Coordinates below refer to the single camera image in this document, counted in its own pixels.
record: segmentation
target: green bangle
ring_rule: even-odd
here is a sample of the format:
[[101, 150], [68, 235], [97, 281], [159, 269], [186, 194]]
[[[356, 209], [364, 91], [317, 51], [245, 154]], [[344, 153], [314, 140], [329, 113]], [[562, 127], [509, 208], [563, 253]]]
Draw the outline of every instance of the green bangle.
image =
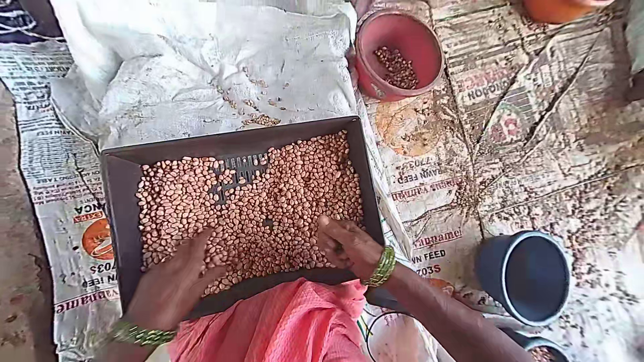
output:
[[369, 280], [361, 281], [367, 287], [378, 287], [389, 279], [392, 275], [393, 268], [396, 266], [396, 257], [393, 247], [384, 247], [383, 254], [380, 255], [378, 266]]
[[176, 331], [143, 329], [133, 323], [120, 320], [114, 324], [110, 336], [116, 342], [158, 346], [170, 342], [176, 336]]

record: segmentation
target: peanut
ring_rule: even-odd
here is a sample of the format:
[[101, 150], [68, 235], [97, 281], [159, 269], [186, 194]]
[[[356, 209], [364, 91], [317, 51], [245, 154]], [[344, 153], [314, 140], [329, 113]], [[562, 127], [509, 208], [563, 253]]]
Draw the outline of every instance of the peanut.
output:
[[254, 276], [333, 267], [317, 248], [321, 214], [363, 221], [359, 176], [348, 159], [346, 131], [270, 148], [262, 174], [239, 178], [214, 157], [183, 157], [142, 165], [140, 206], [143, 270], [176, 252], [179, 240], [206, 227], [204, 269], [227, 274], [205, 291], [214, 294]]

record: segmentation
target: orange container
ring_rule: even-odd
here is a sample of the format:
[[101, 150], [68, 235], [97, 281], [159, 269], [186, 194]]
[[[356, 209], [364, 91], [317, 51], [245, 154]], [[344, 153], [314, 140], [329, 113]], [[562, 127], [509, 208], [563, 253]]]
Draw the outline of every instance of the orange container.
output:
[[524, 0], [530, 16], [540, 23], [561, 24], [610, 5], [615, 0]]

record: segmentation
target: hand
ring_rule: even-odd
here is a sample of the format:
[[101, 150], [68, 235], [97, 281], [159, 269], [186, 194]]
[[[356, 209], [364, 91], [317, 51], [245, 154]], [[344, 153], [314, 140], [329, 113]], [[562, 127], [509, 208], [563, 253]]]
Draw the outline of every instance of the hand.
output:
[[212, 230], [183, 240], [170, 260], [153, 266], [138, 283], [125, 319], [145, 329], [173, 330], [192, 310], [208, 284], [226, 274], [215, 267], [200, 277]]
[[383, 247], [353, 222], [322, 215], [317, 219], [317, 247], [339, 268], [367, 280], [378, 266]]

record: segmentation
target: blue container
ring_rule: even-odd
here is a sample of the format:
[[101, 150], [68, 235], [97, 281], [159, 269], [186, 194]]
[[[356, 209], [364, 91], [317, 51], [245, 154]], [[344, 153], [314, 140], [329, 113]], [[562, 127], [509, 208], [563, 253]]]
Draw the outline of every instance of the blue container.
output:
[[476, 259], [478, 280], [521, 323], [548, 325], [568, 299], [571, 271], [563, 251], [538, 231], [487, 239]]
[[515, 332], [509, 328], [501, 328], [501, 330], [507, 334], [508, 337], [512, 338], [517, 344], [523, 347], [524, 350], [531, 350], [536, 347], [547, 347], [550, 353], [554, 357], [553, 362], [569, 362], [570, 359], [564, 352], [564, 349], [551, 341], [550, 339], [543, 337], [528, 337], [519, 332]]

